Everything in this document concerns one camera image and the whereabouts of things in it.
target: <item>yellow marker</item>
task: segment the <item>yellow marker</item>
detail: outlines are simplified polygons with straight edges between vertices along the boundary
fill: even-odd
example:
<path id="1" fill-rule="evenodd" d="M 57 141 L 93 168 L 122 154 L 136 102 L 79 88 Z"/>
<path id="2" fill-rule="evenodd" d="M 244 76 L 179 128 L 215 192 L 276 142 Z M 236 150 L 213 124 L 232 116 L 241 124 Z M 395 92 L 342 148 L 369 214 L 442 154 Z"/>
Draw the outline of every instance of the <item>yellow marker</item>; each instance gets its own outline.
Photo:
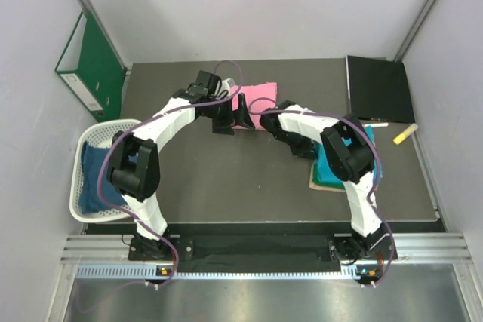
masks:
<path id="1" fill-rule="evenodd" d="M 395 137 L 393 142 L 399 145 L 404 140 L 406 140 L 415 130 L 417 130 L 417 124 L 411 124 L 406 130 L 402 131 L 398 136 Z"/>

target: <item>green binder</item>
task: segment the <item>green binder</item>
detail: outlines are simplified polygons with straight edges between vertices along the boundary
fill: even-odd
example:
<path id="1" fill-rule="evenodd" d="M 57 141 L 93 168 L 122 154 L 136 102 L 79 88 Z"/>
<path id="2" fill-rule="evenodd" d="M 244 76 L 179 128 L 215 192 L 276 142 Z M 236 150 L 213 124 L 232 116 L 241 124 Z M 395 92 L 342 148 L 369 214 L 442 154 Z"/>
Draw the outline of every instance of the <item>green binder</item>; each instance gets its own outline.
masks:
<path id="1" fill-rule="evenodd" d="M 92 14 L 79 16 L 55 72 L 96 120 L 119 118 L 125 69 Z"/>

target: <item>binder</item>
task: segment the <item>binder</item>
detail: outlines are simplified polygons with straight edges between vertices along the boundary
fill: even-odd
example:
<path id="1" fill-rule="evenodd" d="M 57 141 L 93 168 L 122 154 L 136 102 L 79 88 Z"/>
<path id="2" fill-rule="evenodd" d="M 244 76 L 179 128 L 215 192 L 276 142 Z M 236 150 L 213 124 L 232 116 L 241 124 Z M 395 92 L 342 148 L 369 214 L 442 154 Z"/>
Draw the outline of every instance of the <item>binder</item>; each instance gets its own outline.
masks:
<path id="1" fill-rule="evenodd" d="M 403 62 L 347 56 L 346 69 L 351 113 L 362 120 L 415 122 Z"/>
<path id="2" fill-rule="evenodd" d="M 79 15 L 55 72 L 97 121 L 119 118 L 125 69 L 92 14 Z"/>

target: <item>pink cloth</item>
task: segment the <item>pink cloth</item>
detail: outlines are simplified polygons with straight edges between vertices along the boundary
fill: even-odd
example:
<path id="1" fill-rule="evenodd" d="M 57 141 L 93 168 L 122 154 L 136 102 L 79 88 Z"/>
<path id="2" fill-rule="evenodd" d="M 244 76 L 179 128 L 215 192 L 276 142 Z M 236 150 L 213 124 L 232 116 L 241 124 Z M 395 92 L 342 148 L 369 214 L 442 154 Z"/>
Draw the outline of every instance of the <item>pink cloth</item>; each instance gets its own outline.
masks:
<path id="1" fill-rule="evenodd" d="M 232 90 L 231 90 L 232 93 L 235 92 L 237 88 L 238 86 L 232 87 Z M 270 98 L 271 100 L 275 100 L 275 101 L 277 100 L 277 84 L 275 82 L 258 84 L 256 86 L 243 86 L 240 92 L 245 94 L 247 107 L 249 107 L 250 103 L 253 100 L 259 97 L 267 97 L 267 98 Z M 261 101 L 256 101 L 256 103 L 254 103 L 253 107 L 251 108 L 251 111 L 262 112 L 272 107 L 275 107 L 274 103 L 266 100 L 261 100 Z M 238 108 L 238 96 L 235 96 L 235 98 L 233 98 L 232 100 L 232 109 L 237 109 L 237 108 Z M 256 130 L 263 130 L 263 131 L 265 130 L 263 127 L 260 126 L 259 115 L 250 115 L 250 117 L 255 125 Z M 235 126 L 234 128 L 244 129 L 244 127 L 240 127 L 240 126 Z"/>

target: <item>folded towel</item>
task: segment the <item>folded towel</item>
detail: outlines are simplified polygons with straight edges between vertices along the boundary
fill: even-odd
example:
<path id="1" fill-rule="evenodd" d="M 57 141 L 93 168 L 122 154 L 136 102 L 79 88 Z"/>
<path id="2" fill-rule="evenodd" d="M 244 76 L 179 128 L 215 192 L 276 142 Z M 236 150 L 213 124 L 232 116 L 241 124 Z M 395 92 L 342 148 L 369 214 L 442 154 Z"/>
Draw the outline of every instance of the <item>folded towel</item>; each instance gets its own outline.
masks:
<path id="1" fill-rule="evenodd" d="M 374 132 L 371 126 L 365 126 L 365 132 L 369 136 L 369 139 L 374 143 Z M 344 140 L 346 145 L 350 145 L 350 140 Z M 318 159 L 314 163 L 314 172 L 312 175 L 312 182 L 318 186 L 324 186 L 335 189 L 343 189 L 343 184 L 334 173 L 332 173 L 327 156 L 325 154 L 324 146 L 320 143 L 315 145 L 315 151 L 317 152 Z"/>
<path id="2" fill-rule="evenodd" d="M 88 143 L 82 146 L 81 163 L 82 173 L 84 174 L 84 183 L 82 185 L 81 196 L 78 205 L 83 214 L 97 213 L 110 209 L 97 196 L 97 177 L 99 176 L 100 167 L 107 155 L 109 149 L 99 149 Z M 103 196 L 111 203 L 122 206 L 126 202 L 124 198 L 114 189 L 114 186 L 106 179 L 107 170 L 103 175 Z"/>
<path id="3" fill-rule="evenodd" d="M 238 86 L 232 87 L 232 90 L 231 90 L 232 93 L 235 92 L 237 88 Z M 242 86 L 240 92 L 245 94 L 247 107 L 249 107 L 250 103 L 252 103 L 253 100 L 259 97 L 267 97 L 274 101 L 277 100 L 277 84 L 275 82 L 258 84 L 256 86 Z M 275 107 L 275 104 L 273 102 L 261 100 L 261 101 L 256 101 L 256 103 L 254 103 L 253 107 L 251 108 L 251 111 L 262 112 L 272 107 Z M 238 97 L 235 96 L 232 100 L 232 109 L 237 109 L 237 108 L 238 108 Z M 255 125 L 255 130 L 261 130 L 261 131 L 265 130 L 260 125 L 259 115 L 250 115 L 250 118 Z M 244 129 L 244 127 L 241 127 L 241 126 L 235 126 L 234 128 Z"/>
<path id="4" fill-rule="evenodd" d="M 345 192 L 343 185 L 324 185 L 317 179 L 317 160 L 312 163 L 310 168 L 309 189 L 322 190 L 323 192 Z"/>

